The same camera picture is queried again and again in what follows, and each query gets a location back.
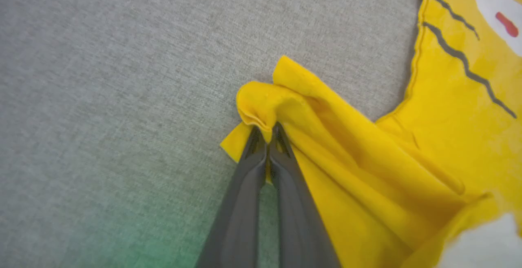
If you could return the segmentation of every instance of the crumpled fabric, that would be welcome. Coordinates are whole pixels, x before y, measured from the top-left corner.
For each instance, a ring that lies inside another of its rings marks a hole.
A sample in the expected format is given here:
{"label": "crumpled fabric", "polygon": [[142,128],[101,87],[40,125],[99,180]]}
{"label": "crumpled fabric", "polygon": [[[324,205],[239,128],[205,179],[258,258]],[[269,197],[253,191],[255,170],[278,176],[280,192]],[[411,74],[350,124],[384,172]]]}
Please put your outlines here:
{"label": "crumpled fabric", "polygon": [[315,75],[283,56],[274,84],[237,93],[243,122],[221,146],[238,161],[252,126],[279,121],[343,266],[432,267],[446,240],[497,218],[491,194],[464,185],[395,141]]}
{"label": "crumpled fabric", "polygon": [[462,231],[522,225],[522,0],[422,0],[404,101],[375,123],[283,56],[222,142],[280,122],[346,267],[433,267]]}

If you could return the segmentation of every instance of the red mark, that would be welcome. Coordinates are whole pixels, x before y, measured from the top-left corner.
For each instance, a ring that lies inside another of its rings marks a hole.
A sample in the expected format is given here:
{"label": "red mark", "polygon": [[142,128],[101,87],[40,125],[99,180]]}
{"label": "red mark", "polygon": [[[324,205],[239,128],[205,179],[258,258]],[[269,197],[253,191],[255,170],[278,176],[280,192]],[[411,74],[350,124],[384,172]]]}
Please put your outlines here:
{"label": "red mark", "polygon": [[495,18],[500,21],[504,27],[506,28],[507,33],[516,38],[518,36],[518,28],[511,22],[511,20],[507,19],[504,14],[497,12]]}

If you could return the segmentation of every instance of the yellow t-shirt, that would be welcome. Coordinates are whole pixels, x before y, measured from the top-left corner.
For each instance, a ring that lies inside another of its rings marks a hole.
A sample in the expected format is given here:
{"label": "yellow t-shirt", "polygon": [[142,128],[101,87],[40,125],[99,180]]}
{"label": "yellow t-shirt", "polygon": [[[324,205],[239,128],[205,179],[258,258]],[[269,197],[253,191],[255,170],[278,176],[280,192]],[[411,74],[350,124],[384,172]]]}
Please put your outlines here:
{"label": "yellow t-shirt", "polygon": [[274,84],[237,93],[221,145],[238,160],[252,125],[268,142],[281,122],[343,266],[435,266],[462,230],[522,210],[518,2],[423,0],[405,100],[376,123],[283,56]]}

